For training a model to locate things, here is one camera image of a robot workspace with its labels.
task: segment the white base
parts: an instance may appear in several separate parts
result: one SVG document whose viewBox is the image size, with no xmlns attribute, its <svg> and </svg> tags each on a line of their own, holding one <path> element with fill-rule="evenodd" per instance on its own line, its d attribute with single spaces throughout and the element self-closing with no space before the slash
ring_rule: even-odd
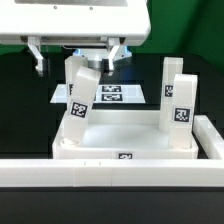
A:
<svg viewBox="0 0 224 224">
<path fill-rule="evenodd" d="M 93 110 L 82 144 L 62 147 L 65 112 L 53 143 L 54 159 L 197 159 L 198 146 L 169 148 L 168 134 L 159 131 L 159 111 Z"/>
</svg>

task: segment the white tray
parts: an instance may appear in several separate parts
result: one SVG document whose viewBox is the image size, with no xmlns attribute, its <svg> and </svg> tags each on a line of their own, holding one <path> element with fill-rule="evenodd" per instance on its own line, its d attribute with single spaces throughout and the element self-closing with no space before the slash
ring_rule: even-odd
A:
<svg viewBox="0 0 224 224">
<path fill-rule="evenodd" d="M 70 119 L 65 112 L 63 120 Z M 80 147 L 62 147 L 63 120 L 53 143 L 54 159 L 197 159 L 190 149 L 169 148 L 159 131 L 159 111 L 92 110 Z"/>
</svg>

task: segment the black table surface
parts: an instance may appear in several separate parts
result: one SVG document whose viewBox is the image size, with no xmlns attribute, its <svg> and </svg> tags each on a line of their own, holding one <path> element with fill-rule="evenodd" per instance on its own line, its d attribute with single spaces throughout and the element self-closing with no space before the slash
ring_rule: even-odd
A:
<svg viewBox="0 0 224 224">
<path fill-rule="evenodd" d="M 199 78 L 195 114 L 207 115 L 224 136 L 224 76 L 196 55 L 136 54 L 116 64 L 102 84 L 140 84 L 146 104 L 95 104 L 94 109 L 158 110 L 165 56 L 183 57 Z M 26 53 L 0 56 L 0 158 L 52 158 L 66 109 L 50 104 L 65 83 L 62 54 L 48 54 L 40 78 Z M 222 223 L 223 188 L 1 188 L 0 223 Z"/>
</svg>

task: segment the tilted white block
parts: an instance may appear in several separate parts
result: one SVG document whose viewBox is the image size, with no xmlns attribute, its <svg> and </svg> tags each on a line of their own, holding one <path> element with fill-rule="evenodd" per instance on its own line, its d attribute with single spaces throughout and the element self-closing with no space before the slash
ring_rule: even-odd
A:
<svg viewBox="0 0 224 224">
<path fill-rule="evenodd" d="M 209 159 L 224 160 L 224 140 L 206 116 L 195 116 L 193 131 Z"/>
<path fill-rule="evenodd" d="M 62 144 L 69 145 L 67 139 L 71 141 L 71 144 L 81 143 L 100 77 L 101 73 L 98 71 L 79 67 L 72 94 L 68 97 L 68 119 L 64 120 Z"/>
<path fill-rule="evenodd" d="M 176 74 L 182 74 L 182 70 L 183 70 L 183 58 L 166 57 L 164 59 L 160 121 L 159 121 L 160 131 L 169 132 L 171 113 L 172 113 L 174 77 Z"/>
<path fill-rule="evenodd" d="M 197 91 L 197 76 L 177 74 L 174 79 L 169 146 L 191 147 L 191 131 Z"/>
<path fill-rule="evenodd" d="M 88 58 L 70 56 L 69 58 L 65 60 L 65 77 L 66 77 L 66 86 L 67 86 L 67 96 L 70 96 L 72 93 L 76 74 L 80 66 L 88 67 Z"/>
</svg>

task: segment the upright white block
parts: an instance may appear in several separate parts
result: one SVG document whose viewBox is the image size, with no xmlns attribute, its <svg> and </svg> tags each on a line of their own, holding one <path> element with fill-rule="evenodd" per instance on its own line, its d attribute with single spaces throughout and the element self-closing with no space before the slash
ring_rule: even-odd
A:
<svg viewBox="0 0 224 224">
<path fill-rule="evenodd" d="M 68 97 L 68 117 L 64 120 L 62 145 L 79 145 L 82 141 L 89 111 L 92 109 L 101 73 L 80 67 L 71 96 Z"/>
<path fill-rule="evenodd" d="M 196 75 L 177 74 L 174 79 L 172 121 L 169 146 L 187 149 L 191 147 L 191 131 L 197 90 Z"/>
<path fill-rule="evenodd" d="M 159 129 L 169 132 L 172 113 L 173 82 L 176 74 L 182 74 L 183 58 L 165 58 L 160 107 Z"/>
<path fill-rule="evenodd" d="M 71 56 L 65 60 L 67 96 L 72 94 L 74 81 L 80 66 L 88 67 L 88 59 L 86 57 Z"/>
</svg>

